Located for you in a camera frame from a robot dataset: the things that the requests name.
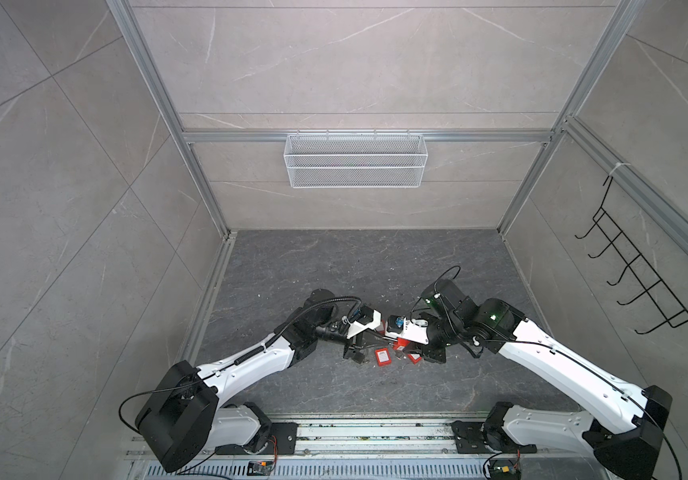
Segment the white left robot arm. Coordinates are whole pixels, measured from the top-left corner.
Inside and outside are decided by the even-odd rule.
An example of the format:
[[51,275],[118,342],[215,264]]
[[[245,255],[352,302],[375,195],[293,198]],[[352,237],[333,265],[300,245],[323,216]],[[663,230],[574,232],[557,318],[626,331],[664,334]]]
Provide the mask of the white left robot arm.
[[143,392],[146,402],[129,427],[168,473],[185,467],[205,448],[241,445],[257,450],[268,438],[270,420],[255,406],[229,408],[227,402],[304,360],[319,340],[347,344],[376,332],[382,321],[379,311],[356,296],[315,290],[253,346],[198,367],[186,360],[171,366],[156,388]]

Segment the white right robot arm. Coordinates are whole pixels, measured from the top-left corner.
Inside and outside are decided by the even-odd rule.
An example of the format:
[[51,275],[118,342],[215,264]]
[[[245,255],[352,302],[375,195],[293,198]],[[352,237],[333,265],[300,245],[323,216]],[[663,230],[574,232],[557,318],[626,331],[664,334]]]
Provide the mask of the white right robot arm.
[[420,331],[416,342],[426,359],[443,362],[452,345],[475,358],[488,351],[530,370],[578,405],[561,412],[497,403],[480,428],[494,454],[551,447],[587,454],[620,479],[651,479],[661,449],[671,445],[665,426],[672,397],[666,390],[640,387],[592,364],[503,300],[476,303],[441,274],[405,323]]

